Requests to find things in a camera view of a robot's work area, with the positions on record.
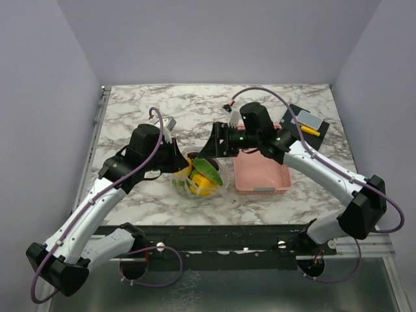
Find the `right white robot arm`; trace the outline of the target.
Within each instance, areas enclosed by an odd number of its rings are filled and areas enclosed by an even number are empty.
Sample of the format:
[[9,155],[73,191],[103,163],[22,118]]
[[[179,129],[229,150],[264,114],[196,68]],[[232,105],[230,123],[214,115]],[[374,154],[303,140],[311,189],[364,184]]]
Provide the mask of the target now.
[[303,144],[289,130],[276,129],[260,103],[244,105],[240,114],[244,129],[215,122],[200,156],[236,157],[242,149],[257,149],[266,158],[303,173],[344,205],[344,209],[307,224],[295,240],[301,251],[313,254],[325,242],[339,237],[363,240],[374,230],[387,210],[383,179],[351,173]]

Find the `green grape bunch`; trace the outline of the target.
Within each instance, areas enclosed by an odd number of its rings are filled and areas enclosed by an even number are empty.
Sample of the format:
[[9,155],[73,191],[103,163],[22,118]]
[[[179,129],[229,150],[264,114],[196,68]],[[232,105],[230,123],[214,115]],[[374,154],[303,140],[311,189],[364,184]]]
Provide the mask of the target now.
[[173,179],[172,185],[174,188],[178,191],[178,193],[184,195],[184,196],[190,196],[190,185],[187,181],[180,180],[180,179]]

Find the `clear zip top bag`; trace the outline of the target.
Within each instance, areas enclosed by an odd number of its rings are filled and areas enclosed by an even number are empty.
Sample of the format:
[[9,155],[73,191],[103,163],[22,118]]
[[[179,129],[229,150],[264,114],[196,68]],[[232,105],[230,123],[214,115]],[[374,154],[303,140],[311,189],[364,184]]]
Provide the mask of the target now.
[[225,168],[216,159],[199,157],[201,148],[185,148],[183,156],[188,166],[173,174],[171,183],[178,193],[188,198],[217,196],[229,185]]

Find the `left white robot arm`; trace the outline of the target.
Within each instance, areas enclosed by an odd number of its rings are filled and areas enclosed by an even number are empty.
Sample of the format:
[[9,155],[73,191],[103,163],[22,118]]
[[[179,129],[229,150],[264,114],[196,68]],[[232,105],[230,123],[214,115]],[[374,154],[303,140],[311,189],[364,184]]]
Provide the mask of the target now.
[[147,252],[153,243],[138,227],[124,223],[90,242],[109,212],[145,179],[146,172],[175,173],[188,164],[166,128],[140,124],[115,156],[107,159],[91,190],[69,219],[44,243],[32,243],[26,256],[36,278],[64,296],[75,294],[91,271],[119,255]]

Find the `yellow lemon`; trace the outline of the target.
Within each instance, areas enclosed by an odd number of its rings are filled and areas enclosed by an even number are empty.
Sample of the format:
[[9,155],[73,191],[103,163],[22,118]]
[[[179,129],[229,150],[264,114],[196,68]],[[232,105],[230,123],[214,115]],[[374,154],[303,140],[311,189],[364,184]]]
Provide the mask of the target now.
[[178,178],[183,178],[183,177],[188,177],[193,169],[193,165],[192,165],[192,159],[191,158],[187,158],[187,162],[188,162],[188,166],[185,167],[184,169],[176,172],[174,174],[175,177]]

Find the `yellow bell pepper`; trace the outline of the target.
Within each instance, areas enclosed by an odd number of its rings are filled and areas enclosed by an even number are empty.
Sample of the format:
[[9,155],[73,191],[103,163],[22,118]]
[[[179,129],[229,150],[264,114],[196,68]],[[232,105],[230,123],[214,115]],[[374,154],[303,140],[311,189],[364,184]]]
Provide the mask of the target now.
[[210,196],[216,192],[217,185],[208,180],[202,174],[196,174],[192,178],[192,185],[190,185],[190,191],[192,194],[199,196]]

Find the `purple eggplant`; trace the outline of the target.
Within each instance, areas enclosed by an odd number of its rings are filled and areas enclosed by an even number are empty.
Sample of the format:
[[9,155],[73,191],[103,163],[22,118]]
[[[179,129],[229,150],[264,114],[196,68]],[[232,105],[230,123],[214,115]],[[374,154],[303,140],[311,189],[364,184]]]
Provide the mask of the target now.
[[[189,152],[187,153],[187,157],[193,161],[195,158],[199,157],[199,152],[198,151]],[[206,157],[204,157],[203,159],[205,159],[208,163],[211,164],[211,166],[213,166],[217,171],[219,171],[219,165],[216,160],[211,159],[211,158],[206,158]]]

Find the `watermelon slice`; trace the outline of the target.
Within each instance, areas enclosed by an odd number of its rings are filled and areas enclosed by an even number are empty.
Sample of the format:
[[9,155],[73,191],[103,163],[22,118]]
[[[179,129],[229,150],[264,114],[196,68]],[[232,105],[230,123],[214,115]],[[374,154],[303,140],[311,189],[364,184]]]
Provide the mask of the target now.
[[224,185],[218,170],[207,159],[195,158],[193,160],[193,167],[216,185],[221,187]]

